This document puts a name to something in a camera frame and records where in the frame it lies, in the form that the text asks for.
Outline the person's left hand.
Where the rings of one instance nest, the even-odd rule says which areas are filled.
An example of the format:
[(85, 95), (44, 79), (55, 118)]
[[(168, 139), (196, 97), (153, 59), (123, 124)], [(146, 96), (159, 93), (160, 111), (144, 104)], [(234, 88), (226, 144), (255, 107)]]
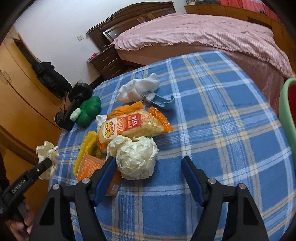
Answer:
[(26, 209), (25, 216), (23, 217), (24, 221), (23, 222), (19, 222), (16, 220), (10, 221), (10, 230), (14, 235), (14, 237), (16, 238), (16, 240), (18, 241), (21, 241), (21, 240), (26, 241), (26, 238), (31, 233), (33, 222), (34, 222), (34, 213), (30, 211), (29, 205), (27, 205), (26, 203), (24, 203), (23, 205)]

